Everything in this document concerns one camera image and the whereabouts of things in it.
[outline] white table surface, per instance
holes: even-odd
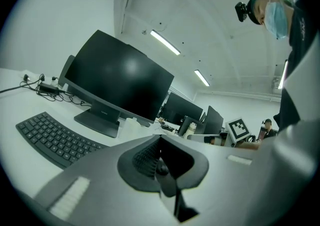
[[[39,74],[26,70],[0,68],[0,91],[19,86],[25,73],[30,76],[31,81],[39,78]],[[51,76],[47,77],[45,83],[51,83]],[[0,160],[15,188],[34,198],[48,181],[63,171],[38,153],[16,129],[16,124],[39,113],[47,112],[72,131],[103,145],[114,146],[127,141],[119,137],[125,122],[123,119],[119,120],[117,138],[108,137],[74,121],[74,116],[88,108],[65,101],[51,102],[27,88],[0,94]],[[135,139],[152,134],[167,132],[162,130],[159,123],[154,123],[148,128],[141,126]]]

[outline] fluorescent light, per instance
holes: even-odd
[[[282,89],[282,86],[284,85],[284,79],[285,79],[285,75],[286,75],[286,71],[287,71],[287,66],[288,66],[288,60],[285,61],[284,70],[283,70],[282,78],[281,78],[278,89]]]
[[[163,36],[159,33],[152,30],[150,32],[152,36],[154,36],[157,40],[159,40],[162,44],[164,44],[167,48],[169,48],[172,52],[174,52],[177,56],[180,55],[180,51],[176,49],[172,44],[170,44]]]
[[[202,80],[202,82],[203,82],[207,87],[210,86],[209,83],[205,80],[204,76],[201,75],[201,73],[200,73],[199,70],[195,70],[194,73],[198,75],[198,77]]]

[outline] black shirt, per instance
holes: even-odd
[[[273,136],[276,136],[276,132],[273,131],[272,129],[270,129],[270,131],[267,131],[265,134],[264,134],[264,138],[263,139],[266,139],[268,137],[273,137]]]
[[[290,76],[312,44],[317,32],[315,24],[308,15],[297,6],[294,6],[290,29],[289,44],[292,52],[288,57],[285,79]],[[296,124],[299,120],[297,109],[285,88],[282,89],[279,120],[279,132],[289,125]]]

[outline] black keyboard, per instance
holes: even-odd
[[[46,112],[15,127],[33,148],[62,169],[91,152],[107,147],[71,131]]]

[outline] face mask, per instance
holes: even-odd
[[[266,29],[277,39],[286,37],[288,35],[288,22],[284,5],[269,0],[265,7],[264,24]]]

